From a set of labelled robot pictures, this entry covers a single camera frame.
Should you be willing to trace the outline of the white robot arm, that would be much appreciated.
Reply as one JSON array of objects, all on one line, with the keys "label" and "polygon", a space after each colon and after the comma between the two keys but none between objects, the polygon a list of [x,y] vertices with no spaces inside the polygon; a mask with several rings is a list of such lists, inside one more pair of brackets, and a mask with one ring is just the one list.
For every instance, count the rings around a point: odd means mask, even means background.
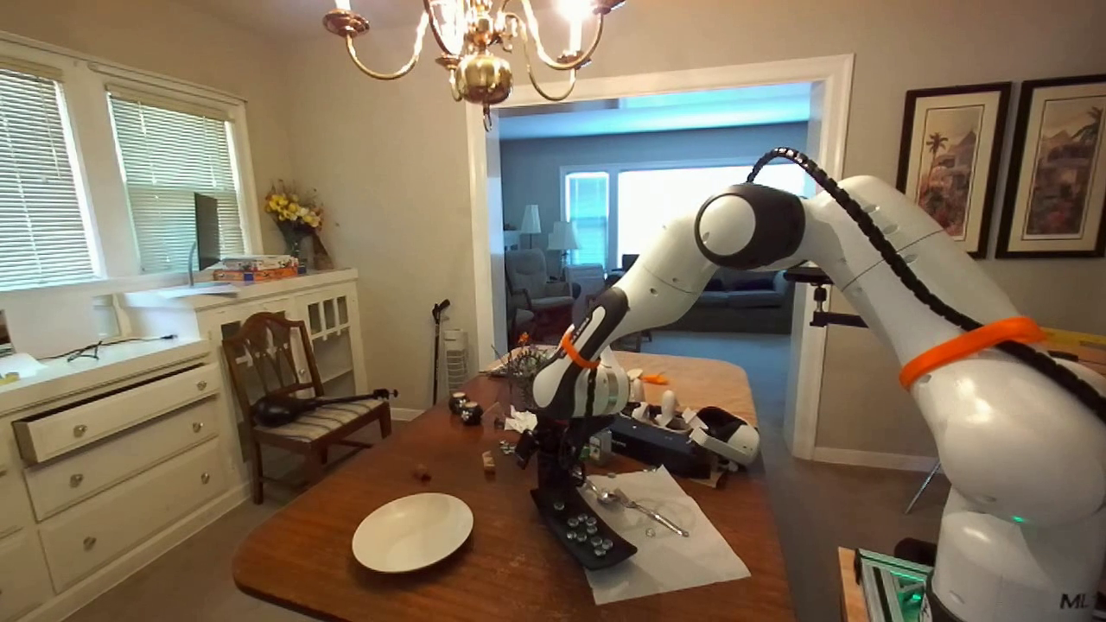
[{"label": "white robot arm", "polygon": [[1106,563],[1104,375],[1045,327],[924,208],[879,175],[813,197],[740,181],[677,219],[566,327],[532,379],[539,491],[581,483],[578,445],[601,348],[688,314],[723,269],[820,266],[897,362],[950,495],[927,582],[932,622],[1092,622]]}]

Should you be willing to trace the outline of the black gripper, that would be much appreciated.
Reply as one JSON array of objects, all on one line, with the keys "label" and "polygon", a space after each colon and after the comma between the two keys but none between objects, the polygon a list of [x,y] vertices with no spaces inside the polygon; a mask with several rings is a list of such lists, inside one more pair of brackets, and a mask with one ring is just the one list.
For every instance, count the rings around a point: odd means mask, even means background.
[{"label": "black gripper", "polygon": [[539,410],[537,425],[537,488],[532,498],[546,502],[584,483],[584,445],[613,425],[613,415],[564,415],[552,407]]}]

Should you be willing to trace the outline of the green robot base frame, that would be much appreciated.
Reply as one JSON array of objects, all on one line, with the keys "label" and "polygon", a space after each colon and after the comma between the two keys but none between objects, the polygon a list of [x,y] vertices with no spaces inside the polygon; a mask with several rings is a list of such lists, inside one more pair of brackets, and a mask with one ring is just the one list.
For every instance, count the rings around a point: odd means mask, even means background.
[{"label": "green robot base frame", "polygon": [[873,548],[836,548],[847,622],[932,622],[930,565]]}]

